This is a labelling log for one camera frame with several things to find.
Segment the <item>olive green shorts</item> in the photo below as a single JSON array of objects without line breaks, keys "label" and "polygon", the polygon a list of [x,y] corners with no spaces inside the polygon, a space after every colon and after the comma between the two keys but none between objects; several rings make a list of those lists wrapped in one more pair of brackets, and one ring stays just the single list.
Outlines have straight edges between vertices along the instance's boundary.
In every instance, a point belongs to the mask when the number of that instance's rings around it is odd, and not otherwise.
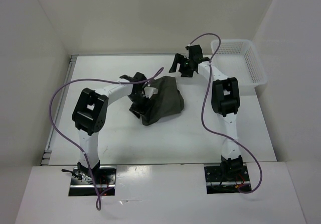
[{"label": "olive green shorts", "polygon": [[144,126],[183,111],[184,99],[178,90],[175,77],[163,76],[154,80],[150,86],[156,88],[158,92],[143,104],[141,119]]}]

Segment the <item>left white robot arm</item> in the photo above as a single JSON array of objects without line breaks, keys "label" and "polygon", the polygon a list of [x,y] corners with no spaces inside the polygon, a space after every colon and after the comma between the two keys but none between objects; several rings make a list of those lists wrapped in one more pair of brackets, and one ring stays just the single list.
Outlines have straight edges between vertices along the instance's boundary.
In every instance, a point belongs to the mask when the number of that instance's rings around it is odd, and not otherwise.
[{"label": "left white robot arm", "polygon": [[100,178],[98,133],[105,124],[107,108],[127,96],[132,102],[130,111],[140,117],[150,109],[151,97],[157,93],[158,89],[150,86],[145,75],[140,72],[133,77],[122,75],[118,83],[104,88],[82,90],[72,113],[72,120],[78,130],[82,149],[77,169],[84,180],[93,184]]}]

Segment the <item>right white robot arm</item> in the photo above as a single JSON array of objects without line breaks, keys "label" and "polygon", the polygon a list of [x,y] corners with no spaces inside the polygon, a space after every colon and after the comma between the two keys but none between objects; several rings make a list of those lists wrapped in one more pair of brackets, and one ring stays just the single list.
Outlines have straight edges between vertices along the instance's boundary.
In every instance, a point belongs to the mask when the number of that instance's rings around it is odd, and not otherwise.
[{"label": "right white robot arm", "polygon": [[238,80],[228,77],[204,57],[200,45],[186,47],[188,54],[175,54],[170,73],[178,71],[181,77],[193,77],[194,73],[202,75],[208,81],[206,94],[211,94],[211,106],[219,118],[224,130],[220,135],[225,139],[221,149],[220,175],[225,180],[232,180],[241,171],[243,159],[236,141],[237,112],[240,107]]}]

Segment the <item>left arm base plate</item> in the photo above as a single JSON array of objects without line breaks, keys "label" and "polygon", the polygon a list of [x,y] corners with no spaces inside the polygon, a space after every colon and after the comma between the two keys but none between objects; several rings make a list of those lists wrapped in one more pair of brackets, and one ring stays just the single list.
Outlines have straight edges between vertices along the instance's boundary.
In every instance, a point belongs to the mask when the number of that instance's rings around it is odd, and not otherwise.
[{"label": "left arm base plate", "polygon": [[[74,166],[68,196],[95,196],[96,192],[90,176],[78,171]],[[95,177],[98,192],[103,196],[115,195],[116,166],[101,166]]]}]

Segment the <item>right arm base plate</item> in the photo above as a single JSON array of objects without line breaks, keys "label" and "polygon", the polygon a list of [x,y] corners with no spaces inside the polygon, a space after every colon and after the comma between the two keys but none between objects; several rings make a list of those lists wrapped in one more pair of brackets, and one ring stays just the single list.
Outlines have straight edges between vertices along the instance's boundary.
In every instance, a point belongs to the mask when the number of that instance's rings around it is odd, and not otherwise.
[{"label": "right arm base plate", "polygon": [[252,190],[247,166],[230,176],[223,176],[219,164],[204,165],[207,194],[238,193],[238,189],[249,192]]}]

